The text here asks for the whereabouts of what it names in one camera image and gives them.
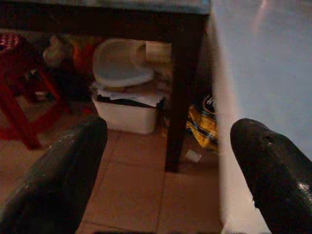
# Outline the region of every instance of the tiled floor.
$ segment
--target tiled floor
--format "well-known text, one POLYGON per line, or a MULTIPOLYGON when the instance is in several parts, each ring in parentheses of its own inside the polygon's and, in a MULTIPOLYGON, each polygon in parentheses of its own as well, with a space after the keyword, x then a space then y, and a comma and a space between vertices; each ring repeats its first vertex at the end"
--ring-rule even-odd
MULTIPOLYGON (((40 134, 45 147, 86 119, 64 114, 40 134)), ((108 132, 95 187, 77 234, 140 231, 168 234, 220 230, 218 170, 201 174, 164 172, 166 138, 108 132)), ((28 151, 19 141, 0 141, 0 203, 45 149, 28 151)))

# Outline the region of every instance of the table leg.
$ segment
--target table leg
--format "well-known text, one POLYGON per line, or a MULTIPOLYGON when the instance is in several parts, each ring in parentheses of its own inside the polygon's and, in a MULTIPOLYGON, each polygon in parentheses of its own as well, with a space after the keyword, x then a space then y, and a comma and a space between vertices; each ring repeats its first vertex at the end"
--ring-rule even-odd
POLYGON ((174 67, 172 111, 167 141, 167 172, 178 172, 191 86, 197 70, 204 25, 203 21, 191 21, 185 25, 184 28, 175 33, 175 37, 172 41, 174 67))

